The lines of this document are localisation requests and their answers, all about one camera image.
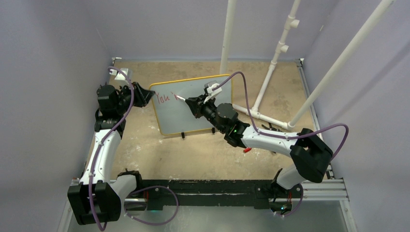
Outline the red whiteboard marker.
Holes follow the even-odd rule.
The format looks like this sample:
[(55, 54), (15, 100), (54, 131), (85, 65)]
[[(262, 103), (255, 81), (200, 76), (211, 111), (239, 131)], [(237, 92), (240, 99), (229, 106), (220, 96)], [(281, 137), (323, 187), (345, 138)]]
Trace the red whiteboard marker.
[(178, 98), (179, 100), (181, 100), (181, 101), (183, 101), (183, 102), (185, 102), (185, 101), (186, 101), (186, 99), (185, 99), (185, 98), (183, 98), (183, 97), (181, 97), (181, 96), (179, 96), (179, 95), (176, 95), (176, 98)]

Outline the yellow framed whiteboard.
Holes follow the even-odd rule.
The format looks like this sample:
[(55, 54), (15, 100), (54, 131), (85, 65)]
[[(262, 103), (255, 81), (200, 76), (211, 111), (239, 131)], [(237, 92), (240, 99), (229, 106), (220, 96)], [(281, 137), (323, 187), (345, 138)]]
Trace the yellow framed whiteboard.
[(229, 76), (229, 74), (222, 74), (151, 84), (149, 89), (155, 91), (151, 102), (160, 133), (164, 136), (180, 135), (211, 129), (212, 124), (204, 117), (195, 118), (188, 105), (178, 96), (185, 99), (198, 97), (205, 93), (204, 88), (207, 83), (212, 81), (222, 83)]

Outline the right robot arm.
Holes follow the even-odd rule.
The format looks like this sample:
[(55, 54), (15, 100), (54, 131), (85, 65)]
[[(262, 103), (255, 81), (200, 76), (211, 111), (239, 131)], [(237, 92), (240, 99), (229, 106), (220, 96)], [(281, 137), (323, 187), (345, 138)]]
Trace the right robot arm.
[(279, 171), (271, 184), (276, 196), (284, 196), (305, 180), (322, 182), (333, 151), (312, 130), (304, 128), (300, 133), (285, 133), (254, 128), (238, 119), (238, 112), (232, 104), (216, 106), (214, 100), (205, 101), (204, 95), (187, 98), (184, 102), (195, 118), (204, 117), (224, 135), (229, 145), (264, 149), (292, 159), (293, 163)]

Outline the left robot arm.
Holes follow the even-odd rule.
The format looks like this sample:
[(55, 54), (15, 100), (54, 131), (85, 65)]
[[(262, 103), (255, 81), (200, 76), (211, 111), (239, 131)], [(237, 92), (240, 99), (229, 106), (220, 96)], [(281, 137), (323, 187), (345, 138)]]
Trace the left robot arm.
[(145, 107), (155, 91), (132, 86), (115, 88), (105, 84), (97, 91), (99, 107), (95, 113), (94, 147), (89, 163), (79, 183), (70, 186), (67, 197), (79, 225), (106, 224), (117, 221), (129, 194), (133, 198), (144, 193), (144, 184), (138, 171), (126, 170), (110, 182), (110, 174), (117, 148), (123, 137), (125, 116), (131, 107)]

